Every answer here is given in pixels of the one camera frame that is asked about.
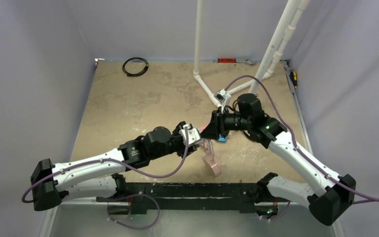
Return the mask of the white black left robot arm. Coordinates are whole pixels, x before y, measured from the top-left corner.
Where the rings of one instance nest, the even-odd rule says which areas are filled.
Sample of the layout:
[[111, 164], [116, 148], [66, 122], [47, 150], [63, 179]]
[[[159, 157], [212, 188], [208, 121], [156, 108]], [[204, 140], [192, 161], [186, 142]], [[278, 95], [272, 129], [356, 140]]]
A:
[[159, 126], [117, 148], [83, 160], [53, 163], [43, 159], [36, 165], [26, 193], [32, 193], [30, 202], [35, 211], [48, 210], [76, 198], [112, 198], [121, 202], [127, 197], [121, 173], [139, 172], [150, 161], [172, 153], [185, 159], [197, 150], [200, 141], [199, 130], [181, 122], [173, 131]]

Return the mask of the pink round socket with cord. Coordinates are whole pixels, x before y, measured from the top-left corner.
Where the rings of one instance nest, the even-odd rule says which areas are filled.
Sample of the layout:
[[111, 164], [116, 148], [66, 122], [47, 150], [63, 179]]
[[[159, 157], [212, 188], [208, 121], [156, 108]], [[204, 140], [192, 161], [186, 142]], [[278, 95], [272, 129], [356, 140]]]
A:
[[205, 156], [203, 157], [203, 160], [206, 166], [208, 167], [208, 169], [212, 172], [212, 174], [215, 177], [220, 176], [222, 171], [221, 171], [220, 165], [215, 160], [213, 142], [209, 139], [203, 139], [201, 148], [205, 152]]

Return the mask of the blue plug adapter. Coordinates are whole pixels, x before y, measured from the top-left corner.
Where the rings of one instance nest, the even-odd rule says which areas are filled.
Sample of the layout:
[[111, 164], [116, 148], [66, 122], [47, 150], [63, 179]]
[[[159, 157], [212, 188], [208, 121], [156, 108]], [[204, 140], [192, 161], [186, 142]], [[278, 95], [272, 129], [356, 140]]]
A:
[[227, 136], [223, 136], [222, 134], [220, 134], [219, 138], [217, 139], [217, 142], [225, 143], [225, 142], [227, 142], [227, 140], [228, 140]]

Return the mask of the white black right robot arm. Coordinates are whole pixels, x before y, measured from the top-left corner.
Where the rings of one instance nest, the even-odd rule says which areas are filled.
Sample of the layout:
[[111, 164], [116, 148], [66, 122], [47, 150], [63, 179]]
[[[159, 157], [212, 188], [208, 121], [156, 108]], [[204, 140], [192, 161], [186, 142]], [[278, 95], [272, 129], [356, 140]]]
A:
[[238, 111], [220, 107], [201, 132], [204, 139], [218, 140], [230, 131], [243, 131], [247, 138], [282, 158], [303, 179], [298, 183], [270, 172], [257, 182], [256, 203], [282, 198], [302, 205], [321, 224], [332, 225], [354, 202], [356, 181], [341, 176], [318, 161], [297, 143], [288, 126], [270, 117], [251, 93], [237, 98]]

